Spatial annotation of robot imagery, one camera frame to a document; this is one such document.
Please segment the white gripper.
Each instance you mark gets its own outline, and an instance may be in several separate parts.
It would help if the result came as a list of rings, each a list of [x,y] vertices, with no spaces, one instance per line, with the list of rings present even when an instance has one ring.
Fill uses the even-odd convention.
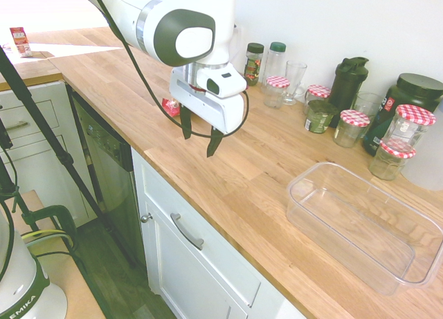
[[[229,134],[242,123],[244,100],[240,93],[220,98],[209,91],[196,91],[186,82],[183,67],[172,69],[170,80],[171,96],[180,104],[180,120],[183,137],[192,135],[191,112],[211,124],[210,142],[206,156],[213,156],[224,134]]]

